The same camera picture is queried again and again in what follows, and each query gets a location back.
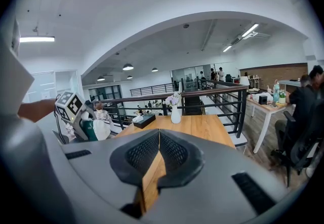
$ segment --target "staircase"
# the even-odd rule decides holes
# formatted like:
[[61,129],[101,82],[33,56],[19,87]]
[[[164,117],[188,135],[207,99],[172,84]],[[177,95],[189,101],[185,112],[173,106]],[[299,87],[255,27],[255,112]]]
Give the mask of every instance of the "staircase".
[[[184,99],[185,105],[200,105],[199,97],[186,97]],[[201,108],[185,108],[184,115],[201,115]]]

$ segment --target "white ceiling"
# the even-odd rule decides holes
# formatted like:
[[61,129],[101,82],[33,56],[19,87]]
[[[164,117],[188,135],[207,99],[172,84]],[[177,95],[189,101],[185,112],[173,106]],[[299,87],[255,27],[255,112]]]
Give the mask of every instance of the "white ceiling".
[[[114,16],[114,9],[125,9],[117,6],[122,3],[123,0],[17,0],[16,16],[22,36],[35,35],[32,29],[38,25],[40,35],[53,35],[56,38],[54,43],[22,43],[19,57],[24,59],[66,54],[82,57],[88,52],[87,47],[97,44],[95,39],[91,40],[88,36],[92,34],[92,27],[98,20],[108,17],[109,26],[118,27],[119,21]],[[218,20],[206,53],[208,50],[220,52],[229,40],[250,23],[240,19]],[[186,54],[186,50],[199,51],[209,25],[210,20],[192,22],[188,29],[183,29],[180,25],[143,38],[129,45],[126,50],[121,50],[120,55],[112,55],[103,61],[83,81],[93,83],[99,73],[111,72],[115,72],[115,75],[120,73],[117,78],[125,78],[121,68],[127,62],[140,67],[141,63],[158,59],[159,56],[171,58],[174,52]]]

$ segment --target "fluorescent light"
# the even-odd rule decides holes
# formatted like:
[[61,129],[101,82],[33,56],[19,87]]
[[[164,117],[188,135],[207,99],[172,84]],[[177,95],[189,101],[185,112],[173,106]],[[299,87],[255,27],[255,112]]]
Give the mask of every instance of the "fluorescent light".
[[53,36],[20,37],[20,42],[55,41]]
[[[53,83],[47,83],[47,84],[54,84],[54,82]],[[40,84],[40,85],[47,85],[47,84]]]
[[229,50],[230,48],[232,48],[232,45],[228,46],[225,50],[223,50],[223,52]]
[[259,24],[254,24],[249,30],[247,30],[244,34],[242,34],[242,37],[247,36],[250,32],[252,32],[258,26],[259,26]]
[[133,69],[134,67],[133,67],[133,65],[132,64],[129,64],[129,63],[127,63],[127,64],[125,64],[124,66],[123,66],[123,70],[131,70],[131,69]]

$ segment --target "black mesh vent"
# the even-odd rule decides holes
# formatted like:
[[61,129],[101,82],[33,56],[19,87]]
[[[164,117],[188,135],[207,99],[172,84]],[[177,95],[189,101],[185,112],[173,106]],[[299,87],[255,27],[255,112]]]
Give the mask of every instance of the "black mesh vent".
[[158,133],[126,152],[127,162],[145,175],[154,160],[158,148]]
[[160,151],[166,165],[166,171],[174,171],[188,158],[187,150],[168,136],[160,133]]
[[274,201],[247,173],[237,173],[232,175],[232,178],[258,214],[267,211],[275,205]]
[[77,157],[83,157],[83,156],[87,156],[91,154],[91,152],[89,150],[80,150],[80,151],[76,151],[76,152],[71,152],[71,153],[66,153],[65,156],[67,159],[73,159],[73,158],[77,158]]

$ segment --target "speaker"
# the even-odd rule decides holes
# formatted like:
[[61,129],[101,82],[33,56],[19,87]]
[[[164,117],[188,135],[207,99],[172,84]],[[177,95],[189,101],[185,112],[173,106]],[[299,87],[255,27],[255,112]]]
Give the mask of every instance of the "speaker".
[[268,101],[268,97],[267,96],[259,96],[259,104],[260,105],[266,105]]

